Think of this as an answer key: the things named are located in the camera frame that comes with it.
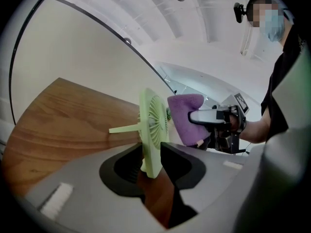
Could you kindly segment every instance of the wooden table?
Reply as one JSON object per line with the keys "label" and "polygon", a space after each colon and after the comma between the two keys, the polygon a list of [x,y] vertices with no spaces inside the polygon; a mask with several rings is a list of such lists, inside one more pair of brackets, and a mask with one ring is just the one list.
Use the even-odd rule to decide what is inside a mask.
{"label": "wooden table", "polygon": [[[135,104],[57,79],[30,104],[8,140],[2,171],[10,189],[24,196],[68,161],[139,142],[138,132],[108,131],[136,124],[138,112]],[[145,206],[167,227],[174,186],[165,170],[156,179],[144,173],[138,179],[145,191]]]}

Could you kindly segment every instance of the person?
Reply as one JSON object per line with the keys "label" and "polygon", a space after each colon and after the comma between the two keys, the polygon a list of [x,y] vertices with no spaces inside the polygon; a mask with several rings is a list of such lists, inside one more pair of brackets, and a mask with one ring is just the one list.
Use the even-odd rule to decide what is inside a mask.
{"label": "person", "polygon": [[[270,41],[278,41],[283,46],[283,53],[277,59],[271,74],[268,91],[261,103],[261,119],[256,122],[246,122],[240,139],[251,143],[261,143],[269,140],[273,135],[284,132],[288,125],[278,104],[272,97],[272,92],[286,76],[303,49],[304,42],[298,34],[280,4],[274,0],[250,0],[246,7],[248,22]],[[238,129],[235,116],[230,116],[231,130]]]}

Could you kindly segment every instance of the fan grille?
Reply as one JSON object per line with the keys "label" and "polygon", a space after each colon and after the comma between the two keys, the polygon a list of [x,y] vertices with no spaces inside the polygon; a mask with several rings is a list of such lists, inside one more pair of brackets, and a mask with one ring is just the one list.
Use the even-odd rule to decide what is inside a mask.
{"label": "fan grille", "polygon": [[149,107],[149,131],[151,140],[157,149],[167,136],[167,116],[164,105],[158,96],[151,99]]}

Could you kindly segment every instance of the purple cloth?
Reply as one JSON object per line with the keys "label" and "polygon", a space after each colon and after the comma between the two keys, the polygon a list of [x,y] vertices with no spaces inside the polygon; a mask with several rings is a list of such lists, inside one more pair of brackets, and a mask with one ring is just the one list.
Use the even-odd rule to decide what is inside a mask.
{"label": "purple cloth", "polygon": [[189,122],[188,113],[197,111],[204,103],[200,94],[175,95],[167,98],[172,119],[179,137],[184,145],[195,145],[199,140],[210,136],[210,132],[202,125]]}

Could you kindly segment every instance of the hand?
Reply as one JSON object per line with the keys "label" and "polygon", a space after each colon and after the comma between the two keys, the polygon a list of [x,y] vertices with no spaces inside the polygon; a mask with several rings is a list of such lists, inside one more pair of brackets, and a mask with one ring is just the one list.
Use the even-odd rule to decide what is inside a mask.
{"label": "hand", "polygon": [[230,115],[230,123],[231,123],[230,131],[235,132],[239,129],[239,119],[237,116]]}

